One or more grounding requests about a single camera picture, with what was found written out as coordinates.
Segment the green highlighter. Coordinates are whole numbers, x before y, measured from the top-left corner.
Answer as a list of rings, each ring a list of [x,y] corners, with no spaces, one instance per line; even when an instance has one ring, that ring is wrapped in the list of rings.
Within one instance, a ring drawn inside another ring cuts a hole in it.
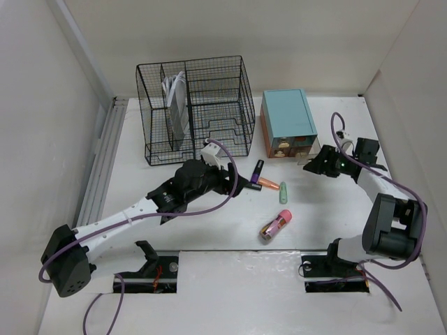
[[[279,185],[279,203],[286,204],[288,202],[288,192],[286,183],[282,181]]]

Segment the orange highlighter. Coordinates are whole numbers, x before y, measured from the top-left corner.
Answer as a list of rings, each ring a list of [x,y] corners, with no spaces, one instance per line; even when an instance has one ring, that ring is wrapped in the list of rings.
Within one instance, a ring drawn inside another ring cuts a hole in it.
[[[258,179],[258,184],[260,184],[262,187],[266,187],[266,188],[269,188],[269,189],[272,189],[272,190],[276,190],[276,191],[278,191],[280,189],[280,185],[279,184],[276,184],[273,181],[270,181],[269,179],[265,179],[265,178],[262,178],[262,177],[260,177]]]

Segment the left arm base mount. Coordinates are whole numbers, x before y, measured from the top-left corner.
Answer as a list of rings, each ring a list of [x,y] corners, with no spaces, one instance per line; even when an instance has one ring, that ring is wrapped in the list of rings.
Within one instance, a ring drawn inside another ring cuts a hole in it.
[[[175,294],[179,270],[178,251],[155,251],[148,241],[137,241],[144,263],[135,271],[120,272],[127,294]]]

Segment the pink capped clear tube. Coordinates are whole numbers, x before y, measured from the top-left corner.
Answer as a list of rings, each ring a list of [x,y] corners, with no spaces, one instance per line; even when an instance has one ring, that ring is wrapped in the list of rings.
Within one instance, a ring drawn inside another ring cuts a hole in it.
[[[273,221],[266,224],[260,230],[260,237],[265,241],[271,240],[287,223],[291,221],[292,217],[292,213],[289,210],[282,210]]]

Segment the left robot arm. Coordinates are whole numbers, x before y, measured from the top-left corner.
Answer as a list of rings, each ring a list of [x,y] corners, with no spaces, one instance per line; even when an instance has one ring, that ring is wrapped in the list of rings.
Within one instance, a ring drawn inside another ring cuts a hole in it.
[[[249,183],[233,163],[211,166],[189,160],[174,177],[163,182],[130,207],[76,229],[62,225],[52,233],[41,256],[40,281],[53,285],[60,297],[70,297],[99,276],[154,273],[158,256],[138,236],[143,224],[163,225],[178,216],[190,216],[189,203],[215,192],[227,200]]]

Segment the grey booklet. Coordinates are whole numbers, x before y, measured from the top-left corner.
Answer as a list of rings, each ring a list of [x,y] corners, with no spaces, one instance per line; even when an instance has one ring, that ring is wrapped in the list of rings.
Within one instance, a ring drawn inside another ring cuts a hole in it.
[[[189,112],[187,106],[186,73],[180,71],[161,82],[166,96],[170,121],[168,122],[168,138],[173,151],[179,151],[189,131]]]

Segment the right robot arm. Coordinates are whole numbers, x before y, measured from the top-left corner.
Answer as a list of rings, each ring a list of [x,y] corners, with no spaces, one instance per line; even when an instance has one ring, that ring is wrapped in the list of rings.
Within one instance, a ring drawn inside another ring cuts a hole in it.
[[[427,205],[408,188],[394,182],[387,169],[377,164],[379,149],[378,141],[362,137],[350,156],[325,144],[303,167],[305,171],[332,178],[348,175],[372,201],[362,234],[339,238],[329,245],[323,266],[330,274],[341,274],[349,265],[364,262],[401,269],[420,254]]]

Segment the clear drawer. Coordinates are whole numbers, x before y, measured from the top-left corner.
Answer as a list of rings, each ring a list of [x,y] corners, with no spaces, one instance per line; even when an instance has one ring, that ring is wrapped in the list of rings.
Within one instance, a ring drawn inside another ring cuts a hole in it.
[[[316,138],[310,147],[299,147],[295,153],[297,165],[306,165],[312,159],[316,158],[321,150],[321,144]]]

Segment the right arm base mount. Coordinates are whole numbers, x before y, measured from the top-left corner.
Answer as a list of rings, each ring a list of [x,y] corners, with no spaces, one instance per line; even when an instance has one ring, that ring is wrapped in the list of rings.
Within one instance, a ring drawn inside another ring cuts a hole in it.
[[[300,271],[306,293],[369,293],[363,271],[357,264],[329,255],[304,254]]]

